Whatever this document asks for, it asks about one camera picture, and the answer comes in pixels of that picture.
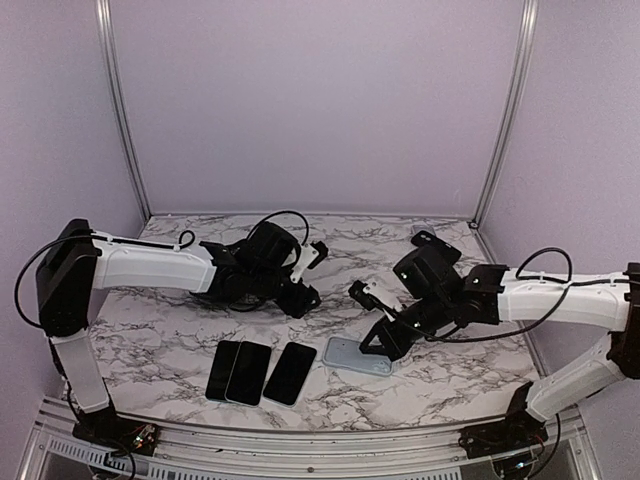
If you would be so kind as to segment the light blue phone case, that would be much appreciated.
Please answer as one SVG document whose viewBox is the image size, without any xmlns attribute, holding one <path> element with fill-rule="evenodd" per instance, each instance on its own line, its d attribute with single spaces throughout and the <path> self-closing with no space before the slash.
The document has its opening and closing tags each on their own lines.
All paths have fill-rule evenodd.
<svg viewBox="0 0 640 480">
<path fill-rule="evenodd" d="M 362 374 L 387 377 L 392 374 L 392 362 L 384 355 L 363 354 L 358 341 L 341 337 L 330 337 L 322 362 L 328 367 L 344 369 Z"/>
</svg>

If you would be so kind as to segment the black phone light-blue edge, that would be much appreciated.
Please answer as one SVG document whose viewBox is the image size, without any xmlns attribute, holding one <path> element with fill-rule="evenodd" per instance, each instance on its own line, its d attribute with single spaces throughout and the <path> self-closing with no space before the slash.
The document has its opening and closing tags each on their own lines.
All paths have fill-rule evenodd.
<svg viewBox="0 0 640 480">
<path fill-rule="evenodd" d="M 293 406 L 313 366 L 317 350 L 289 342 L 283 349 L 266 386 L 263 397 L 285 406 Z"/>
</svg>

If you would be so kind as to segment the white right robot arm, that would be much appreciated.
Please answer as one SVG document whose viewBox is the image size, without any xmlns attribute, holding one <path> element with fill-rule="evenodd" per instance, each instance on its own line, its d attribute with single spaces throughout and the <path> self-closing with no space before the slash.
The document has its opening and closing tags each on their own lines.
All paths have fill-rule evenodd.
<svg viewBox="0 0 640 480">
<path fill-rule="evenodd" d="M 587 352 L 555 373 L 514 393 L 495 438 L 515 448 L 534 427 L 543 426 L 566 407 L 609 385 L 639 377 L 639 266 L 623 272 L 558 278 L 504 264 L 479 264 L 466 276 L 454 266 L 460 252 L 449 244 L 426 242 L 393 268 L 414 298 L 403 305 L 390 292 L 356 281 L 349 295 L 382 318 L 362 341 L 364 354 L 404 357 L 414 342 L 461 343 L 457 332 L 471 324 L 498 326 L 521 322 L 522 333 L 546 322 L 584 324 L 605 329 Z"/>
</svg>

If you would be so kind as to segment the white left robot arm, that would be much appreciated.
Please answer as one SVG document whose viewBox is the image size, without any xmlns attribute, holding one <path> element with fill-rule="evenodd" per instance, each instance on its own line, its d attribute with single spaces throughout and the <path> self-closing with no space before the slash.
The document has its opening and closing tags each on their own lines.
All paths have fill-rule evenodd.
<svg viewBox="0 0 640 480">
<path fill-rule="evenodd" d="M 126 423 L 111 411 L 111 396 L 88 336 L 93 291 L 177 289 L 213 305 L 273 302 L 286 315 L 301 318 L 320 303 L 317 290 L 304 284 L 303 274 L 327 255 L 323 242 L 298 241 L 269 221 L 224 245 L 115 237 L 92 230 L 85 219 L 74 219 L 47 247 L 36 269 L 38 320 L 81 411 L 89 414 L 89 431 L 102 443 L 116 445 L 126 436 Z"/>
</svg>

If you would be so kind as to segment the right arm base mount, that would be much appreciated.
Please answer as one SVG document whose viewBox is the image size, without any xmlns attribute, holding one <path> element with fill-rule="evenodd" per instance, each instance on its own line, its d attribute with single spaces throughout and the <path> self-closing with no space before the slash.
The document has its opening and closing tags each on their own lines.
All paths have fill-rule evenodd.
<svg viewBox="0 0 640 480">
<path fill-rule="evenodd" d="M 533 383 L 528 382 L 514 392 L 501 420 L 460 430 L 458 445 L 469 459 L 526 448 L 549 438 L 545 421 L 526 412 L 526 397 L 532 386 Z"/>
</svg>

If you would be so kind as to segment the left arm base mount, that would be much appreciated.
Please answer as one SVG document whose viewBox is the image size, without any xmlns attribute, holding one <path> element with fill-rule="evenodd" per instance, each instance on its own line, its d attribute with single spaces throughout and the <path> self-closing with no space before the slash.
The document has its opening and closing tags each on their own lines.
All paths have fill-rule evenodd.
<svg viewBox="0 0 640 480">
<path fill-rule="evenodd" d="M 110 409 L 81 412 L 73 428 L 75 438 L 144 456 L 154 454 L 159 432 L 156 424 L 124 418 Z"/>
</svg>

